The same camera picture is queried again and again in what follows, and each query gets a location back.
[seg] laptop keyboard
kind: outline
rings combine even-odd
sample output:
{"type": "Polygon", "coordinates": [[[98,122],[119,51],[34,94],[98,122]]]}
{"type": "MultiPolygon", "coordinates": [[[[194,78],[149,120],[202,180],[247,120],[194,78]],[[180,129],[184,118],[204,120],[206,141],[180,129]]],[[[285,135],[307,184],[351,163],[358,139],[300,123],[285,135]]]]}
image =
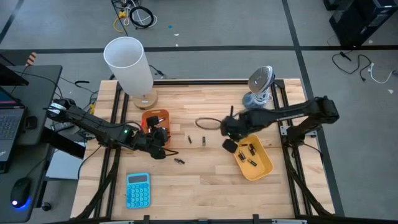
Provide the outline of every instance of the laptop keyboard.
{"type": "Polygon", "coordinates": [[[0,140],[13,139],[20,120],[20,116],[0,115],[0,140]]]}

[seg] gray floor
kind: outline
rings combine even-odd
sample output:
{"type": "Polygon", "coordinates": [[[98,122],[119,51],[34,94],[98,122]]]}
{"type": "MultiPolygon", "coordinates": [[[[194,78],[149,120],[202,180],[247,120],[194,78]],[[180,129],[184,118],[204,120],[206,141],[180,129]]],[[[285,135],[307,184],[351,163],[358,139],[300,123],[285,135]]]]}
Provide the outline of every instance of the gray floor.
{"type": "MultiPolygon", "coordinates": [[[[0,0],[0,29],[16,2],[0,0]]],[[[292,45],[281,0],[142,2],[158,16],[159,23],[147,30],[129,26],[127,31],[145,47],[292,45]]],[[[288,3],[300,45],[327,46],[328,39],[331,45],[338,45],[328,23],[331,13],[325,10],[322,0],[288,3]]],[[[123,35],[113,30],[114,18],[107,0],[25,0],[0,49],[103,48],[123,35]]],[[[397,27],[398,13],[366,45],[397,45],[397,27]]],[[[325,126],[325,134],[345,214],[398,220],[398,77],[380,85],[364,71],[367,81],[362,82],[358,73],[345,75],[333,65],[331,56],[336,53],[304,51],[303,57],[315,96],[328,95],[341,115],[337,123],[325,126]]],[[[349,54],[353,62],[339,58],[337,61],[351,70],[358,54],[367,55],[375,63],[374,76],[380,80],[392,69],[398,69],[398,50],[353,52],[349,54]]],[[[168,78],[245,78],[261,65],[272,65],[278,78],[301,78],[294,51],[148,52],[147,58],[168,78]]],[[[97,90],[100,80],[111,74],[102,54],[39,54],[35,64],[60,64],[63,78],[88,80],[90,84],[85,86],[92,90],[97,90]]],[[[59,86],[78,105],[87,104],[89,92],[63,80],[59,86]]],[[[35,210],[30,223],[66,219],[75,184],[68,181],[49,185],[46,199],[57,206],[45,214],[35,210]]]]}

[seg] robotic arm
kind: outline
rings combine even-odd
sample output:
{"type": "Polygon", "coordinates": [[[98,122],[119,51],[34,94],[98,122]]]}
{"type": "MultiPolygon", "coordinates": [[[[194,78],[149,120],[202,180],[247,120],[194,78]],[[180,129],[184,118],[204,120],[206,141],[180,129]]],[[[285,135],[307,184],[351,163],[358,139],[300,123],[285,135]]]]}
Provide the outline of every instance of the robotic arm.
{"type": "Polygon", "coordinates": [[[230,152],[236,150],[238,142],[251,133],[262,130],[276,121],[308,116],[298,126],[291,126],[287,129],[287,142],[290,145],[299,146],[303,143],[305,134],[318,129],[321,124],[333,124],[338,120],[335,103],[326,96],[316,97],[304,103],[286,106],[279,110],[251,109],[238,114],[238,119],[231,114],[221,122],[221,134],[229,136],[232,140],[226,140],[223,147],[230,152]]]}
{"type": "Polygon", "coordinates": [[[145,151],[154,159],[164,159],[165,149],[162,147],[168,140],[164,128],[152,127],[151,133],[146,134],[141,127],[124,124],[112,124],[101,118],[87,113],[77,107],[71,99],[53,100],[47,110],[47,117],[58,122],[71,122],[76,126],[95,135],[98,143],[105,147],[126,147],[132,150],[145,151]]]}

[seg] calculator display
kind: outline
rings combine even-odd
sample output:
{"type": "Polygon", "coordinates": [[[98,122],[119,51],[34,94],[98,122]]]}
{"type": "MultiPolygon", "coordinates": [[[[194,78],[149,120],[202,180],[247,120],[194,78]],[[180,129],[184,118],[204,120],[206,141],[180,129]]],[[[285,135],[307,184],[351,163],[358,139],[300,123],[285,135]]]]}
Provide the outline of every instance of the calculator display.
{"type": "Polygon", "coordinates": [[[147,176],[146,175],[142,175],[142,176],[133,176],[133,177],[129,177],[129,183],[136,183],[136,182],[145,182],[147,181],[147,176]]]}

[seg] orange container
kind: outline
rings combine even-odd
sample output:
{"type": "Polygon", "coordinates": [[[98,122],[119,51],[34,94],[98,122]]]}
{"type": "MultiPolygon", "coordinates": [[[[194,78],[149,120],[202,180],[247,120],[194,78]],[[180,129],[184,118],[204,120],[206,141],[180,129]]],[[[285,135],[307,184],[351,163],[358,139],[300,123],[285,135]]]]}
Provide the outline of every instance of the orange container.
{"type": "MultiPolygon", "coordinates": [[[[148,133],[148,125],[147,125],[147,118],[150,118],[151,116],[157,116],[159,119],[165,118],[163,121],[159,123],[159,125],[163,128],[167,128],[167,135],[171,137],[170,133],[170,116],[169,112],[165,109],[159,109],[159,110],[150,110],[150,111],[145,111],[142,116],[142,128],[144,128],[144,132],[148,133]]],[[[169,140],[165,143],[164,147],[168,147],[170,144],[170,137],[169,140]]]]}
{"type": "Polygon", "coordinates": [[[242,174],[247,180],[258,180],[271,173],[274,169],[271,160],[268,157],[266,150],[263,148],[260,139],[256,135],[250,135],[239,142],[238,149],[234,153],[234,157],[239,167],[241,168],[242,174]],[[249,144],[252,144],[256,150],[254,156],[251,155],[249,150],[249,144]],[[242,152],[246,157],[244,162],[239,158],[239,152],[242,152]],[[257,164],[252,165],[248,159],[251,159],[257,164]]]}

